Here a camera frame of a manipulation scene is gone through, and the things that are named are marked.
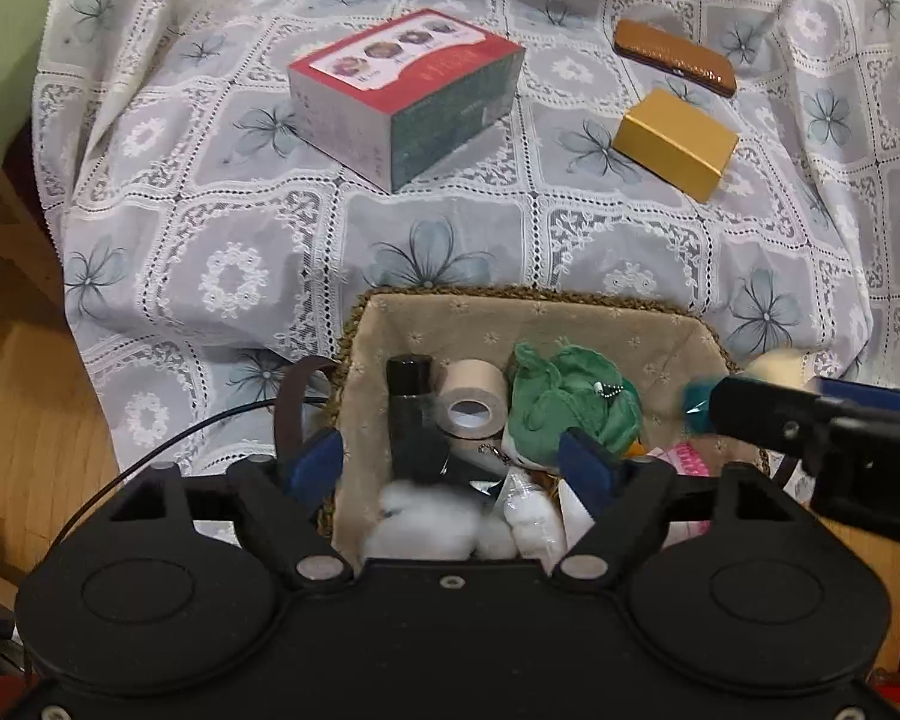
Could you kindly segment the red green tea box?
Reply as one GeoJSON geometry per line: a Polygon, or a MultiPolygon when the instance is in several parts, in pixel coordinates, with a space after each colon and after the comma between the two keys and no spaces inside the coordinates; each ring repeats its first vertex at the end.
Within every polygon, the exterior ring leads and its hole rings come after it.
{"type": "Polygon", "coordinates": [[[287,67],[297,137],[395,192],[509,114],[525,49],[425,8],[287,67]]]}

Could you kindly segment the floral lace sofa cover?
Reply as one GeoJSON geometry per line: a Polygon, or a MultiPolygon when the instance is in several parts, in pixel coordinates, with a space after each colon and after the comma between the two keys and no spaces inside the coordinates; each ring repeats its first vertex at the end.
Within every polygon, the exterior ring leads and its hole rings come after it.
{"type": "Polygon", "coordinates": [[[333,355],[374,286],[663,299],[735,358],[900,385],[900,0],[52,0],[34,160],[121,463],[333,355]],[[388,195],[297,137],[287,67],[421,8],[525,64],[388,195]],[[622,18],[725,55],[735,96],[616,54],[622,18]],[[707,203],[611,145],[654,89],[738,135],[707,203]]]}

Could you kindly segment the woven basket with liner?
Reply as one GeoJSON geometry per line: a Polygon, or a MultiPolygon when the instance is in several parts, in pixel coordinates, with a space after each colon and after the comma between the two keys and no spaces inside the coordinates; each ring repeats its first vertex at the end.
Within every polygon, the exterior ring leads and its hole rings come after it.
{"type": "Polygon", "coordinates": [[[711,473],[730,461],[765,472],[766,454],[739,440],[691,436],[683,421],[683,388],[720,379],[736,364],[706,322],[663,302],[548,293],[530,288],[368,291],[344,326],[331,397],[322,424],[343,434],[343,479],[333,512],[318,532],[352,566],[361,564],[364,538],[380,520],[380,489],[390,479],[385,363],[404,353],[429,356],[441,374],[457,359],[482,359],[507,369],[515,344],[549,356],[566,344],[600,351],[635,385],[642,401],[640,440],[655,449],[689,442],[711,473]]]}

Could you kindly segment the pink white cloth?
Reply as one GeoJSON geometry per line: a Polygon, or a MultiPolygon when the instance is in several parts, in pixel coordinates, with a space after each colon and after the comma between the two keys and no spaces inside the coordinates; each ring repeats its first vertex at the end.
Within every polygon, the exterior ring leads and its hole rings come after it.
{"type": "MultiPolygon", "coordinates": [[[[683,476],[699,476],[699,478],[708,478],[710,476],[709,468],[692,447],[689,442],[679,442],[669,449],[650,450],[649,455],[658,460],[663,460],[683,476]]],[[[710,527],[708,520],[683,520],[683,522],[671,522],[668,525],[668,534],[663,541],[663,550],[666,550],[673,544],[683,543],[691,538],[697,538],[703,535],[710,527]]]]}

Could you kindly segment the brown leather case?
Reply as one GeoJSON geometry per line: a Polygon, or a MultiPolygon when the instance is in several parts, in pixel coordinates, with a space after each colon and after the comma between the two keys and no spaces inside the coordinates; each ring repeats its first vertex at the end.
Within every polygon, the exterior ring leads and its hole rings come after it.
{"type": "Polygon", "coordinates": [[[613,47],[626,59],[697,83],[722,98],[736,94],[736,75],[730,60],[686,37],[622,18],[614,28],[613,47]]]}

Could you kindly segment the beige tape roll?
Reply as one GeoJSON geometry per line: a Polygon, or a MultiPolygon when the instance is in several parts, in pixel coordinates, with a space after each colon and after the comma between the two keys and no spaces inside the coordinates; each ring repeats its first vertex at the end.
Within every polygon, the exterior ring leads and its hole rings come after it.
{"type": "Polygon", "coordinates": [[[445,371],[437,392],[437,424],[450,436],[476,440],[504,431],[509,385],[504,372],[482,359],[460,359],[445,371]]]}

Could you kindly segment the white gauze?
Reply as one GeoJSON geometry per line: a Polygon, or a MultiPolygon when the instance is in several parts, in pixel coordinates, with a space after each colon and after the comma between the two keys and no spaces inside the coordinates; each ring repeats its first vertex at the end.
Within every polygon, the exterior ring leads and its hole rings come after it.
{"type": "Polygon", "coordinates": [[[551,572],[567,538],[548,491],[521,468],[489,488],[393,481],[379,497],[380,522],[364,539],[362,559],[509,561],[531,559],[551,572]]]}

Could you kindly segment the gold cardboard box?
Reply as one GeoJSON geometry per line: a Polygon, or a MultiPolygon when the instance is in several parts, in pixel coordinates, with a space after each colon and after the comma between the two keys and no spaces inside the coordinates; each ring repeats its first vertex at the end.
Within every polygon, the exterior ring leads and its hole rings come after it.
{"type": "Polygon", "coordinates": [[[697,203],[724,177],[738,135],[673,93],[654,89],[624,114],[611,145],[697,203]]]}

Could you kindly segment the white green plush toy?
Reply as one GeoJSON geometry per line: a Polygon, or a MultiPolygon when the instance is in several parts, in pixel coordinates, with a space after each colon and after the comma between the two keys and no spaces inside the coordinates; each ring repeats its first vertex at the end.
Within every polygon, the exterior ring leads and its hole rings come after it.
{"type": "Polygon", "coordinates": [[[549,358],[515,344],[507,377],[510,406],[502,452],[538,470],[557,468],[560,436],[578,427],[621,455],[642,433],[642,403],[616,364],[587,346],[564,344],[549,358]]]}

